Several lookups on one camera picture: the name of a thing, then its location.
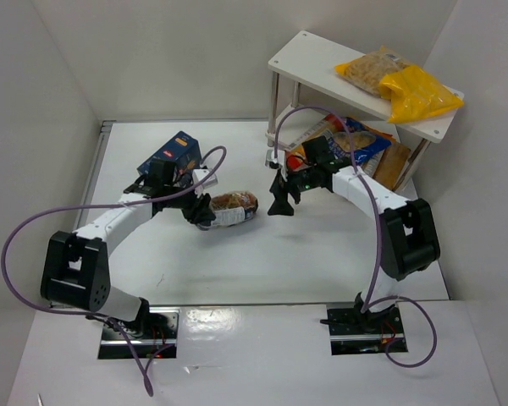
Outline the tricolour fusilli pasta bag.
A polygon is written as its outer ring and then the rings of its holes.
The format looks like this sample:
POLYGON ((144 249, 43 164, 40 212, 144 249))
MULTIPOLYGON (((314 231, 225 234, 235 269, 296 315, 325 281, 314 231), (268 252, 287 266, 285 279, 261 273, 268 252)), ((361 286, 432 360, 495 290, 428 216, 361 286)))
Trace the tricolour fusilli pasta bag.
POLYGON ((233 191, 214 196, 211 208, 216 220, 210 228, 228 228, 251 220, 257 213, 258 199, 249 191, 233 191))

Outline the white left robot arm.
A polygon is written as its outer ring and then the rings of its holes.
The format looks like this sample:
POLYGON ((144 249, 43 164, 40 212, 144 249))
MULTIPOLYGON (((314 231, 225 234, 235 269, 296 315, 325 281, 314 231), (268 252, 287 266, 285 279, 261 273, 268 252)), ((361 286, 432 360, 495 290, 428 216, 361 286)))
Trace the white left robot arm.
POLYGON ((207 167, 178 173, 176 163, 155 158, 146 174, 124 189, 118 203, 73 232, 56 232, 49 240, 41 278, 44 299, 85 310, 112 329, 140 336, 166 324, 151 313, 149 302, 111 284, 109 257, 138 227, 164 209, 181 210, 191 224, 208 225, 215 215, 202 181, 207 167))

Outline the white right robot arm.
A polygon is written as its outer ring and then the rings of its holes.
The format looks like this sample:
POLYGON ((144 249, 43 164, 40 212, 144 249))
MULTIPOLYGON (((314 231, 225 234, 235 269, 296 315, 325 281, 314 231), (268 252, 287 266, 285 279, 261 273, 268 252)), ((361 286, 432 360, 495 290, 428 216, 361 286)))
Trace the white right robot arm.
POLYGON ((329 143, 317 137, 303 144, 306 166, 287 168, 284 151, 270 149, 266 165, 276 171, 270 186, 270 216, 293 216, 289 198, 298 204, 310 189, 326 189, 357 207, 374 220, 375 269, 368 287, 355 299, 356 322, 374 323, 395 305, 397 283, 414 272, 427 269, 440 257, 439 239, 429 203, 408 200, 353 167, 348 156, 335 157, 329 143))

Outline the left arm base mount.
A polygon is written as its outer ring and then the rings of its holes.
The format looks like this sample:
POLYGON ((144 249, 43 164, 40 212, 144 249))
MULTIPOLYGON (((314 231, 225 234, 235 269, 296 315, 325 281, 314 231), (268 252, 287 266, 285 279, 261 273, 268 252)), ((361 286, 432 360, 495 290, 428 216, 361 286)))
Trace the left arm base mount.
MULTIPOLYGON (((153 306, 153 314, 159 314, 164 321, 150 326, 143 333, 127 333, 140 359, 175 359, 179 332, 179 308, 153 306)), ((110 326, 102 328, 97 358, 100 360, 132 359, 127 342, 119 332, 110 326)))

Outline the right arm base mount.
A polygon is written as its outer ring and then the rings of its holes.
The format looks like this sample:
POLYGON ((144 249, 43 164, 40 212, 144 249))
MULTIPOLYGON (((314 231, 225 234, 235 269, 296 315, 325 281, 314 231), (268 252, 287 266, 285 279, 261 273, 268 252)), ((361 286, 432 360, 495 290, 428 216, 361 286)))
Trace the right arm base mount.
POLYGON ((364 316, 360 305, 330 304, 320 320, 329 330, 331 354, 360 355, 408 351, 400 311, 391 305, 382 315, 364 316))

